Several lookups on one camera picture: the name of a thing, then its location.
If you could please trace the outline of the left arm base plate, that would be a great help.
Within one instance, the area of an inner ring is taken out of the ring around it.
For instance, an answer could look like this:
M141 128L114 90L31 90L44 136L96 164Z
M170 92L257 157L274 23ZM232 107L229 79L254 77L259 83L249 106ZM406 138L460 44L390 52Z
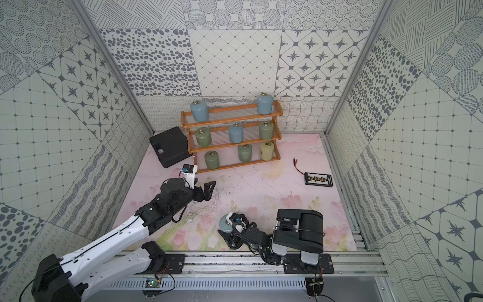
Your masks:
M158 276L164 274L182 274L185 260L186 254L166 254L154 259L147 271L149 274Z

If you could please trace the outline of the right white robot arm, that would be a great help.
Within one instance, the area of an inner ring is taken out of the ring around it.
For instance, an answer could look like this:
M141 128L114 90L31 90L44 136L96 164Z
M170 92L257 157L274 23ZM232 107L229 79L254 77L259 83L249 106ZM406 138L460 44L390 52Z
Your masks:
M289 249L300 251L302 263L316 266L324 249L323 215L314 210L278 210L271 234L261 231L245 215L231 212L220 220L218 233L231 250L245 245L273 266L282 264Z

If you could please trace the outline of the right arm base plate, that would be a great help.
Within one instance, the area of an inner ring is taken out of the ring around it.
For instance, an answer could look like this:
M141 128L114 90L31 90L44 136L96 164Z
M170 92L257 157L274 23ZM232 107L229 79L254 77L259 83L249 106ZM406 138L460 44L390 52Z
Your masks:
M315 264L305 263L301 254L287 254L283 260L285 274L333 274L335 269L329 254L318 254Z

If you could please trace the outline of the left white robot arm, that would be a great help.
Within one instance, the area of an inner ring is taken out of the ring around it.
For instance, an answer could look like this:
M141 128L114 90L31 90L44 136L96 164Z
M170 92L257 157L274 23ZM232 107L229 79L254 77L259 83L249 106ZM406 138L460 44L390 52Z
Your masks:
M167 272L167 254L155 241L119 259L122 250L146 239L169 223L176 223L193 201L209 201L216 182L190 186L184 178L164 181L160 192L120 226L94 242L57 257L44 258L30 283L35 301L86 301L90 296L123 278L138 273Z

